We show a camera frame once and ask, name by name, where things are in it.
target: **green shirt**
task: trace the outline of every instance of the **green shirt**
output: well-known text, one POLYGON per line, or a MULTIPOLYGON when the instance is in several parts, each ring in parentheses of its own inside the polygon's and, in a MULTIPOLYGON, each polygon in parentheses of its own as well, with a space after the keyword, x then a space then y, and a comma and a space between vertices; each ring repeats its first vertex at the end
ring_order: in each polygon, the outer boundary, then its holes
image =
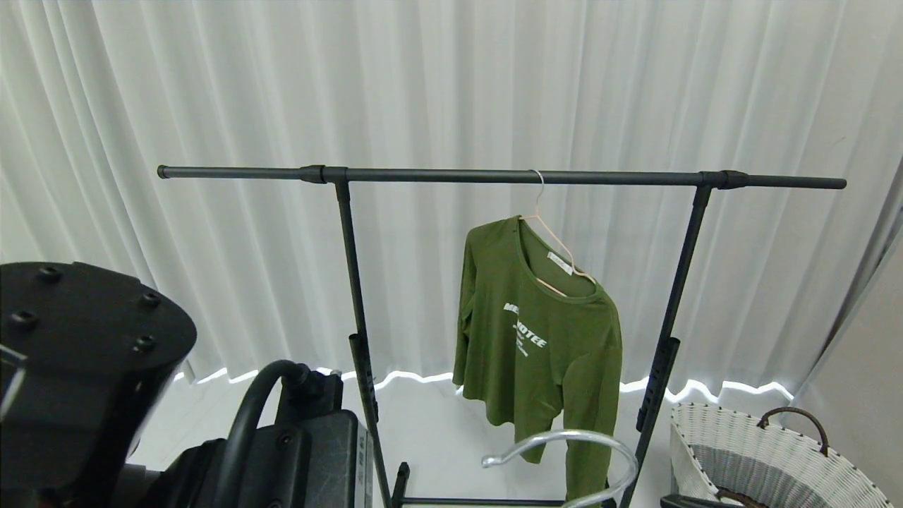
MULTIPOLYGON (((618 310, 600 285, 568 269, 517 216, 467 235, 452 380, 465 398, 486 402, 490 423, 514 423, 516 441, 548 430, 562 410, 565 428, 614 433, 618 310)), ((536 447, 524 459, 542 455, 536 447)), ((568 499, 605 488, 609 460, 608 447, 568 442, 568 499)))

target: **gray fabric liner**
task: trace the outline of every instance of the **gray fabric liner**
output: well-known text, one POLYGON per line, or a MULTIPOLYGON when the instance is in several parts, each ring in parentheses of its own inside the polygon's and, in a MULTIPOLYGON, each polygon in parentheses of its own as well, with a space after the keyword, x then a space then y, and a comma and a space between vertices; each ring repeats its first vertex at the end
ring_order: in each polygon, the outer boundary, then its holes
POLYGON ((774 466, 728 450, 701 445, 691 448, 718 487, 745 494, 769 508, 831 507, 811 487, 774 466))

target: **black metal clothing rack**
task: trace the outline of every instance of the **black metal clothing rack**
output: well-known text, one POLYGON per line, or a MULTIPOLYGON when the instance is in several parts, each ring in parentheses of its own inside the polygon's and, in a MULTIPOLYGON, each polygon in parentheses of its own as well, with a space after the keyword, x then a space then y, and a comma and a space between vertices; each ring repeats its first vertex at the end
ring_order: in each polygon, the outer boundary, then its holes
MULTIPOLYGON (((377 398, 373 385, 370 365, 367 323, 364 317, 364 297, 360 287, 358 252, 351 219, 351 195, 349 182, 446 182, 446 183, 539 183, 532 171, 498 170, 442 170, 442 169, 365 169, 325 165, 309 165, 301 168, 266 167, 173 167, 161 165, 157 168, 161 178, 252 178, 277 180, 302 180, 309 183, 333 183, 339 199, 342 235, 345 240, 345 254, 351 285, 351 298, 357 332, 350 339, 354 368, 358 375, 360 398, 364 407, 364 418, 373 438, 374 460, 376 462, 379 493, 385 507, 399 508, 405 504, 442 505, 493 505, 493 506, 560 506, 556 500, 517 499, 475 499, 475 498, 435 498, 410 497, 406 495, 407 480, 411 469, 406 462, 398 467, 395 487, 390 491, 383 461, 382 444, 379 440, 377 398)), ((807 189, 842 189, 846 180, 841 178, 814 178, 807 176, 754 175, 736 171, 699 173, 621 173, 549 171, 543 172, 548 184, 587 185, 682 185, 696 187, 693 210, 687 224, 684 245, 677 261, 671 295, 665 310, 661 332, 658 336, 656 353, 649 370, 646 394, 637 414, 637 430, 640 432, 637 444, 637 461, 642 468, 649 449, 652 431, 665 396, 671 369, 674 366, 680 341, 671 333, 684 292, 684 283, 693 259, 696 240, 703 223, 705 207, 713 189, 728 190, 741 187, 785 187, 807 189)), ((630 506, 636 481, 625 491, 621 506, 630 506)))

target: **white woven basket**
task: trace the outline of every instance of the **white woven basket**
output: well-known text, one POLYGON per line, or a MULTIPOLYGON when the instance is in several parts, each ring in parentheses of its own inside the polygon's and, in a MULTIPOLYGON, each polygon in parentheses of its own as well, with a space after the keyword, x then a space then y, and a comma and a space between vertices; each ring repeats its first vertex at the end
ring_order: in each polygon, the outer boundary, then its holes
POLYGON ((774 409, 757 419, 708 404, 678 404, 671 413, 671 467, 679 494, 710 501, 757 506, 754 501, 767 508, 892 508, 862 471, 827 446, 821 424, 796 408, 774 409), (768 417, 781 411, 809 417, 824 445, 769 425, 768 417), (725 493, 747 499, 720 497, 725 493))

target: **shirt sleeve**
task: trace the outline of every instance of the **shirt sleeve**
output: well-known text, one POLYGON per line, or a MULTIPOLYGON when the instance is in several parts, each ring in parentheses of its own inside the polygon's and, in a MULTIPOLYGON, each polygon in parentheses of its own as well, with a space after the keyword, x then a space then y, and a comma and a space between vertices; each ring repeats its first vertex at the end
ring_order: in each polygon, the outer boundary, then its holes
MULTIPOLYGON (((578 357, 564 375, 564 428, 614 435, 620 367, 620 331, 615 323, 608 332, 605 345, 578 357)), ((565 458, 567 499, 570 501, 604 489, 610 459, 609 447, 569 441, 565 458)))
POLYGON ((473 295, 477 283, 477 266, 470 246, 470 235, 464 242, 464 268, 461 271, 461 300, 458 310, 458 342, 455 346, 454 373, 451 382, 464 384, 467 368, 467 349, 470 345, 470 316, 473 314, 473 295))

